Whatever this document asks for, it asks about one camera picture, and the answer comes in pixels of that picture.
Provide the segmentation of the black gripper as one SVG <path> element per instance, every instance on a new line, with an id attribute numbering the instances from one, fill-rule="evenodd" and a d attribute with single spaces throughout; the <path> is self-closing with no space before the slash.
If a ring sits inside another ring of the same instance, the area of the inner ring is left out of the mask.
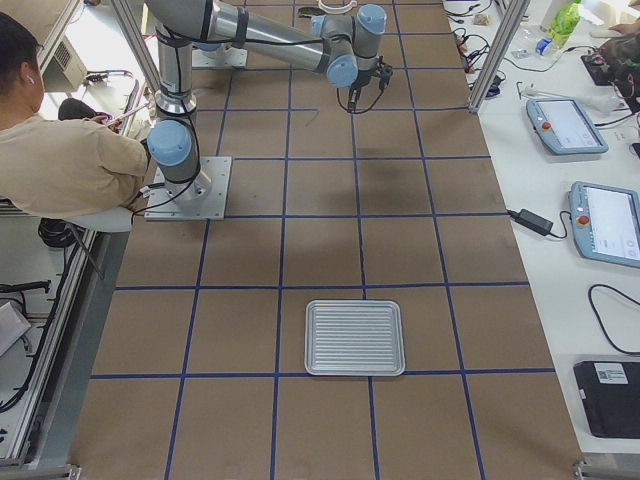
<path id="1" fill-rule="evenodd" d="M 373 70 L 359 70 L 355 81 L 349 87 L 349 96 L 347 100 L 347 111 L 356 112 L 357 104 L 362 92 L 362 89 L 366 87 L 374 76 Z"/>

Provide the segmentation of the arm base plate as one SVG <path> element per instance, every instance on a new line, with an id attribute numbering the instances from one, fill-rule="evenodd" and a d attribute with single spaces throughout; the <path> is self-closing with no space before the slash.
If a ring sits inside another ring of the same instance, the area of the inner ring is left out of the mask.
<path id="1" fill-rule="evenodd" d="M 225 216 L 232 158 L 203 156 L 200 173 L 194 183 L 178 196 L 185 186 L 166 183 L 159 167 L 154 182 L 162 186 L 153 189 L 148 199 L 149 209 L 143 212 L 147 221 L 222 220 Z"/>
<path id="2" fill-rule="evenodd" d="M 192 68 L 194 70 L 244 69 L 248 52 L 230 44 L 205 45 L 194 43 Z"/>

